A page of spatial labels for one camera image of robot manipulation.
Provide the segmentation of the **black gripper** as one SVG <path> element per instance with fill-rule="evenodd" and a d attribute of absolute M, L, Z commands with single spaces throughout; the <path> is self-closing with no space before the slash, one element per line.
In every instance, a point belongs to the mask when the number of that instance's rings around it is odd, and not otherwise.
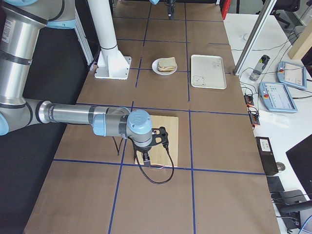
<path fill-rule="evenodd" d="M 170 20 L 174 19 L 174 3 L 175 2 L 176 0 L 165 0 L 165 5 L 168 6 L 167 13 L 168 13 L 168 18 Z"/>
<path fill-rule="evenodd" d="M 151 162 L 150 162 L 150 157 L 149 157 L 149 151 L 151 150 L 152 147 L 139 147 L 138 151 L 142 153 L 142 158 L 143 158 L 143 164 L 145 167 L 150 167 Z"/>

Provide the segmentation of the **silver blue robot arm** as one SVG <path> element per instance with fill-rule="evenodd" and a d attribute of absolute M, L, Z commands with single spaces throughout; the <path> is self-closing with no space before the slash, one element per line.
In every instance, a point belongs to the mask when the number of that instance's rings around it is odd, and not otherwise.
<path fill-rule="evenodd" d="M 160 0 L 149 0 L 149 2 L 153 5 L 157 5 Z M 165 6 L 167 7 L 167 15 L 170 20 L 174 19 L 175 15 L 175 0 L 163 0 Z"/>
<path fill-rule="evenodd" d="M 150 165 L 149 150 L 156 143 L 150 115 L 125 107 L 65 105 L 47 100 L 24 99 L 23 91 L 32 57 L 44 27 L 73 29 L 72 0 L 6 0 L 6 21 L 0 40 L 0 133 L 37 123 L 89 124 L 98 136 L 130 139 Z"/>

